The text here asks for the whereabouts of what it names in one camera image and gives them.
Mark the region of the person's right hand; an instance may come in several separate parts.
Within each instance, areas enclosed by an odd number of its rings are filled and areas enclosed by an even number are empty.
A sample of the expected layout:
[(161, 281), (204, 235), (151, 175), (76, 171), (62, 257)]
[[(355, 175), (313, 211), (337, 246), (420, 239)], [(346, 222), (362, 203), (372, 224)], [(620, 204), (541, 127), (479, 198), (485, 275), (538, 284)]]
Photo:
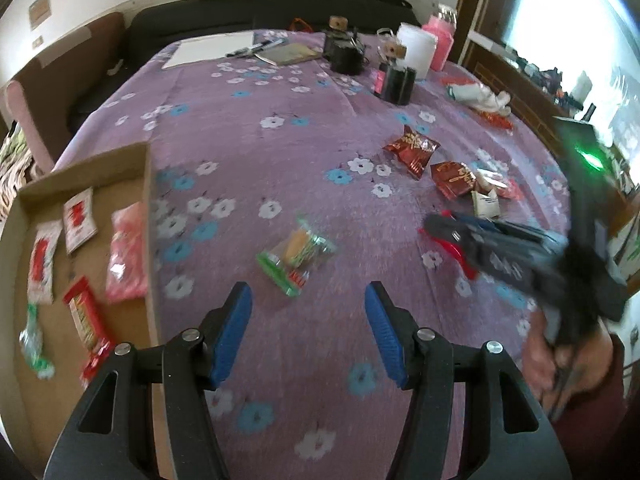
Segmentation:
[(572, 396), (603, 382), (613, 361), (614, 346), (602, 322), (578, 347), (552, 349), (544, 338), (546, 327), (544, 312), (536, 310), (530, 315), (522, 374), (534, 397), (550, 412), (554, 406), (564, 408)]

